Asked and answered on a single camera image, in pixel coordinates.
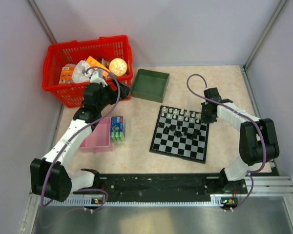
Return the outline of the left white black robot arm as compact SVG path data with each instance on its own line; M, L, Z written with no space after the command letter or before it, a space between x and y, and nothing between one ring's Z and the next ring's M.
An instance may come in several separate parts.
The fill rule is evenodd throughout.
M73 192L88 190L96 193L101 182L95 178L95 172L82 169L69 174L66 170L84 140L94 132L105 116L102 110L111 105L115 108L118 102L130 94L130 87L120 83L115 74L108 72L116 90L113 90L103 79L104 68L93 67L90 83L84 90L84 99L76 111L70 125L62 138L41 159L35 158L30 164L31 192L59 202L65 201Z

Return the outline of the black white chess board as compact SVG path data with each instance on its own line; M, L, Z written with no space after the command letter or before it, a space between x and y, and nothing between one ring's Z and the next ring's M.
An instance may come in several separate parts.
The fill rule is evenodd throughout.
M149 151L204 164L209 125L200 118L200 112L160 106Z

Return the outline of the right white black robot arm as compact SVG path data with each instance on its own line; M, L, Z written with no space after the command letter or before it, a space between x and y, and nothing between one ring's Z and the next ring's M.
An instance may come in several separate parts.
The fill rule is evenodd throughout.
M211 124L221 118L240 133L239 156L220 172L218 187L231 193L240 186L247 172L262 168L279 157L280 150L273 120L260 119L238 108L231 100L222 99L217 88L204 90L201 122Z

